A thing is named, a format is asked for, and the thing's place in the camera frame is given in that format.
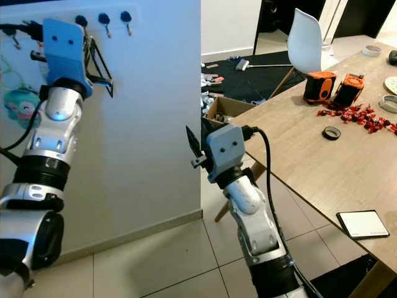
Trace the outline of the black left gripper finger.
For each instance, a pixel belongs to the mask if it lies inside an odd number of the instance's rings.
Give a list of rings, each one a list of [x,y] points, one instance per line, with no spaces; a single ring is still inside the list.
[[[114,81],[111,74],[107,76],[93,76],[93,83],[104,86],[110,97],[114,96]]]
[[[107,63],[99,47],[97,47],[96,40],[91,36],[87,36],[87,65],[90,65],[90,63],[93,63],[97,71],[97,74],[87,72],[87,77],[90,81],[113,81]]]

